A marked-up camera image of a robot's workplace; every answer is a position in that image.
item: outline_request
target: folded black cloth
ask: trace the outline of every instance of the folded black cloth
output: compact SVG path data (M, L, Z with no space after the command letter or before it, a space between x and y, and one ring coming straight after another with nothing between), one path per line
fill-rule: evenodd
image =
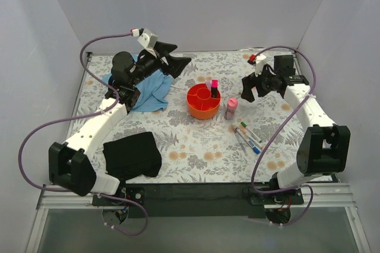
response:
M152 132L135 134L103 146L109 175L129 180L140 175L156 177L159 174L162 158Z

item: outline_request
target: wall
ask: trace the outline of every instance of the wall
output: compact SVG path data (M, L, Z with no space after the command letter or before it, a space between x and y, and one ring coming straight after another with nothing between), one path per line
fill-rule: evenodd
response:
M372 252L380 252L379 14L380 0L323 0L300 44L315 64L317 99L351 130L340 178L350 182Z
M17 165L23 138L38 125L70 116L82 76L80 44L57 0L0 0L0 246L24 252L40 191ZM24 165L38 184L48 183L48 147L68 125L37 133Z
M178 50L298 46L322 0L58 0L81 43L134 27L154 30ZM131 39L93 45L97 53L137 52Z

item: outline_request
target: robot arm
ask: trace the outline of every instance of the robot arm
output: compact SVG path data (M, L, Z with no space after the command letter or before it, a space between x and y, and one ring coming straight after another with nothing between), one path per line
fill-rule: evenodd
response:
M52 183L85 196L89 192L115 194L120 181L106 173L95 172L90 161L110 130L135 106L140 91L136 85L161 69L178 77L191 58L172 57L177 46L157 41L147 29L132 30L144 50L137 62L128 52L119 52L112 59L109 84L117 89L120 99L108 112L90 118L77 133L64 143L53 143L49 149L49 179ZM114 104L116 94L108 90L98 112Z
M242 98L253 102L252 88L256 87L259 97L276 91L293 109L298 107L310 87L304 76L295 74L293 56L275 56L274 69L265 63L265 58L257 59L258 71L242 79ZM298 110L297 118L305 131L297 161L274 175L274 189L302 185L322 175L342 172L346 166L350 141L346 126L336 125L313 97Z

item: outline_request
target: blue cloth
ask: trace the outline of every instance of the blue cloth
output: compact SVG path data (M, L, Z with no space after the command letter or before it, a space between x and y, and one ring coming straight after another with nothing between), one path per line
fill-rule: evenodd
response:
M132 57L137 61L137 55L132 54ZM104 76L102 80L108 83L111 74ZM133 107L135 112L155 112L156 110L165 110L169 104L165 100L165 96L170 90L173 77L164 75L161 70L157 70L144 81L136 85L140 91L136 105Z

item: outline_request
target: floral tablecloth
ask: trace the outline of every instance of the floral tablecloth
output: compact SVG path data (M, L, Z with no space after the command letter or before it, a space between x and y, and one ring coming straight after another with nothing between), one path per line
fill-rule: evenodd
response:
M241 79L253 72L246 61L254 51L192 52L175 56L191 57L191 63L172 84L166 96L169 105L164 111L153 113L131 112L114 129L104 142L117 140L132 134L151 131L162 155L162 167L156 178L139 176L131 183L177 183L177 182L248 182L258 156L247 146L244 154L231 129L244 121L267 142L280 124L290 114L290 106L277 93L270 93L248 103L240 98ZM273 64L274 55L289 54L269 51L268 61ZM93 56L89 68L99 77L110 72L112 56ZM218 114L207 121L193 118L186 107L186 93L195 84L216 78L222 102ZM88 74L80 94L77 115L92 113L99 106L106 88ZM236 97L239 106L235 120L224 119L226 103ZM71 133L77 131L84 121L72 125ZM268 181L273 173L281 171L296 161L296 152L303 137L302 127L293 118L278 135L264 156L256 180ZM103 147L96 151L91 163L96 171L105 171ZM321 177L319 180L331 180Z

